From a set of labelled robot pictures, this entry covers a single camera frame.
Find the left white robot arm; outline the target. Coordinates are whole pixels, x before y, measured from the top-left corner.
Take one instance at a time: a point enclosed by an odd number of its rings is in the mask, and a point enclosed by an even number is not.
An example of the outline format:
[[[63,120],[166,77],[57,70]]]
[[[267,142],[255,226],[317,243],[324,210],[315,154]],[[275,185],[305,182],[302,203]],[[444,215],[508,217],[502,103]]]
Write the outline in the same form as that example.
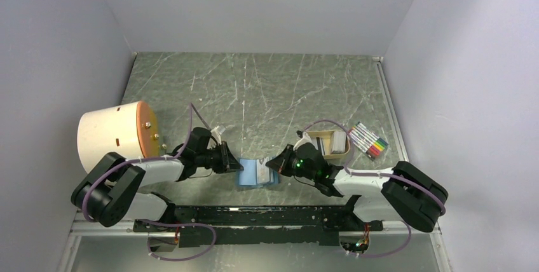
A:
[[[117,152],[105,154],[71,194],[71,203],[84,217],[111,227],[124,218],[150,220],[160,231],[176,222],[176,206],[158,193],[140,193],[140,187],[179,182],[198,168],[213,173],[243,170],[225,141],[206,128],[194,128],[186,141],[159,157],[127,160]]]

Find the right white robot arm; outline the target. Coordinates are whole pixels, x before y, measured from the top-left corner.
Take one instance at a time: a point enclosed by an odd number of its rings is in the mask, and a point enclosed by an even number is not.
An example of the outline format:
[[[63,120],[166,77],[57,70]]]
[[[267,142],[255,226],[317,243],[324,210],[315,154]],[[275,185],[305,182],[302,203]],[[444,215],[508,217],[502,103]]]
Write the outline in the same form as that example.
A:
[[[430,233],[446,213],[448,191],[408,161],[382,170],[355,170],[324,159],[311,143],[288,145],[265,164],[286,177],[302,177],[328,197],[357,197],[343,213],[348,229],[366,222],[402,221]]]

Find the blue leather card holder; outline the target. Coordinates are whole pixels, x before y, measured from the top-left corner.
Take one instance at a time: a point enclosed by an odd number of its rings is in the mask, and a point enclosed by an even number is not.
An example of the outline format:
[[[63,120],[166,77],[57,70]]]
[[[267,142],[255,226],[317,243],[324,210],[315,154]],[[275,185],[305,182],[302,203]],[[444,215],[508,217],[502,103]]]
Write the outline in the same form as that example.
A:
[[[269,160],[271,160],[270,157],[255,160],[241,158],[240,164],[243,169],[238,171],[237,185],[253,188],[277,185],[278,172],[266,166]]]

